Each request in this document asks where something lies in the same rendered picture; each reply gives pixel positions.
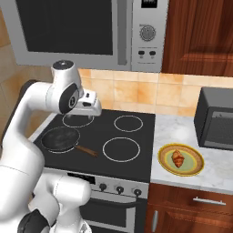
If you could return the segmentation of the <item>brown wooden drawer front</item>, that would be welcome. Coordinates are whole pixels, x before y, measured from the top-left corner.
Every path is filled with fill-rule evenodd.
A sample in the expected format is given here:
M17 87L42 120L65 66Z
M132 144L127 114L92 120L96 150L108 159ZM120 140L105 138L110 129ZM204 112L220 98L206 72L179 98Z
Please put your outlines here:
M218 206L193 201L193 198L222 200L227 205ZM189 211L206 211L233 217L233 195L226 195L183 187L172 187L161 184L149 185L148 204L168 208L180 208Z

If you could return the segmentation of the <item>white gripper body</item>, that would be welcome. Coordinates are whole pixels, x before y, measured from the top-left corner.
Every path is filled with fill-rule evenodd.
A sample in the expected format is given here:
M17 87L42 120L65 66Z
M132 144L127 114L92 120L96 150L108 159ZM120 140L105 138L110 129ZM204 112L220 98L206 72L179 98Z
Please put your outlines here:
M71 111L68 112L68 115L77 115L77 116L94 116L98 117L102 113L102 106L100 101L97 99L93 105L89 105L86 102L84 103L79 102Z

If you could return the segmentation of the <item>black toaster oven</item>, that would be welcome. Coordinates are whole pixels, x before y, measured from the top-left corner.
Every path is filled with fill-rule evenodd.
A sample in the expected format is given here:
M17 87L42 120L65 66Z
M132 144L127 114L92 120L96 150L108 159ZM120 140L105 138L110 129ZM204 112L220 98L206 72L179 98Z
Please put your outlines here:
M202 87L194 126L200 147L233 151L233 89Z

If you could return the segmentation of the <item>silver microwave knob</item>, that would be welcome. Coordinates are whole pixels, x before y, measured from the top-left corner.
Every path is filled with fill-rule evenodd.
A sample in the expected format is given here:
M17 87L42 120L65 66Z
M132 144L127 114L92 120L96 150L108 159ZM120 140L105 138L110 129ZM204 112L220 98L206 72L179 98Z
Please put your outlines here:
M153 40L156 36L156 29L152 25L145 25L140 29L140 37L149 42Z

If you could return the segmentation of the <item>dark microwave door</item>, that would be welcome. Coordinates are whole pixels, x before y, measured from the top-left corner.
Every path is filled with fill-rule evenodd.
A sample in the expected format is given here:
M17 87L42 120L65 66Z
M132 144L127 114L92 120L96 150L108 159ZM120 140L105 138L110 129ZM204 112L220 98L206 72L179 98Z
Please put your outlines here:
M117 62L117 0L0 0L15 61L130 71L133 0L127 1L127 64Z

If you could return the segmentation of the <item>brown wooden base cupboard door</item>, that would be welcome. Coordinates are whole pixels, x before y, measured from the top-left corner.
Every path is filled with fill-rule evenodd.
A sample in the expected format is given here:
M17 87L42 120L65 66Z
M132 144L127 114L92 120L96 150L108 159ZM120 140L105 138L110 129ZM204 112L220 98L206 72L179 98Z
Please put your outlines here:
M158 211L155 233L233 233L233 217L206 211L189 211L147 205L145 233L151 232L154 211Z

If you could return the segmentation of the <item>yellow green plate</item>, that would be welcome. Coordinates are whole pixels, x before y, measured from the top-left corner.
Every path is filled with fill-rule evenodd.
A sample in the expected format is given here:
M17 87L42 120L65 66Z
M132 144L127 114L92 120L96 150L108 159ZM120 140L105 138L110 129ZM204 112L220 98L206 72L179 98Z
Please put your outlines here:
M178 150L184 159L181 167L176 167L172 161L172 154ZM172 143L162 146L157 153L159 164L168 172L180 177L192 177L200 173L204 166L204 158L193 147L185 144Z

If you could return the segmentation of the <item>brown croissant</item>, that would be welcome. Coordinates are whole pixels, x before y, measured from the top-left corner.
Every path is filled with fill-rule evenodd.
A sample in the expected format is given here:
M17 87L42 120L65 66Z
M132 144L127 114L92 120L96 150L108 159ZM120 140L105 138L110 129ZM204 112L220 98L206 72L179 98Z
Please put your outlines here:
M181 167L183 165L184 162L184 157L183 155L178 151L175 150L172 154L172 161L175 164L176 167Z

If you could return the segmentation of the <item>silver oven with control panel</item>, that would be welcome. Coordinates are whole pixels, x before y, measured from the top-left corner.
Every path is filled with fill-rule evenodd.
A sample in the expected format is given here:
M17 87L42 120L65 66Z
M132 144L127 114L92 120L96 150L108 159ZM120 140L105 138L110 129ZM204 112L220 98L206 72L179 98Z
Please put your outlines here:
M82 178L85 181L88 181L92 189L91 198L115 202L120 201L123 203L128 200L132 200L133 198L143 198L147 201L148 183L136 182L115 177L103 177L65 170L57 170L54 168L46 168L45 172L55 173L58 175L68 175L69 177ZM101 183L106 184L106 190L100 190L99 185ZM120 195L117 192L118 186L124 188L124 192ZM134 194L134 190L136 188L142 191L142 194L139 197Z

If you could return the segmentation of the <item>black hob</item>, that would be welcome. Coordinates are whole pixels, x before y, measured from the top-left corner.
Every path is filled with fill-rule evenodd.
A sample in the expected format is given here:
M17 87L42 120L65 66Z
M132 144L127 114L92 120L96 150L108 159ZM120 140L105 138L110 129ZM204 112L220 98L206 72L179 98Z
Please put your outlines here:
M100 116L57 115L45 127L79 131L78 144L97 152L96 157L72 148L65 153L46 149L46 166L70 172L116 177L147 183L150 180L156 116L104 109Z

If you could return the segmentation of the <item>black oven door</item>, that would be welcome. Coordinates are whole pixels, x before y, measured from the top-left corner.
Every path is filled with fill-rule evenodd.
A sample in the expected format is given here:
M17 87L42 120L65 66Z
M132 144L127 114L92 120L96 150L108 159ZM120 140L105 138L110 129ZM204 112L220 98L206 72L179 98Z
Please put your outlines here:
M133 198L126 202L133 201L140 201L141 205L135 208L115 208L88 201L80 208L80 212L92 233L144 233L147 201Z

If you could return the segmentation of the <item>silver microwave oven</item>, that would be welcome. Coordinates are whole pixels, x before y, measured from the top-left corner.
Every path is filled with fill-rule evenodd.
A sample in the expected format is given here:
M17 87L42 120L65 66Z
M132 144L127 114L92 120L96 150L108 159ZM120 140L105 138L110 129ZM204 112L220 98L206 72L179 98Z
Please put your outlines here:
M132 53L130 71L158 73L161 71L167 24L168 0L133 0ZM140 37L140 29L152 25L156 29L153 40Z

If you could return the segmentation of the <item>brown wooden wall cupboard door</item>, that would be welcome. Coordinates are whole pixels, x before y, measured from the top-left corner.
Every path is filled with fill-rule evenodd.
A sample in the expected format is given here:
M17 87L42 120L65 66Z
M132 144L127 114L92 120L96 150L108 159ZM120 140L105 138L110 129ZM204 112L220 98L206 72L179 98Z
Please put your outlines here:
M233 0L169 0L162 71L233 76Z

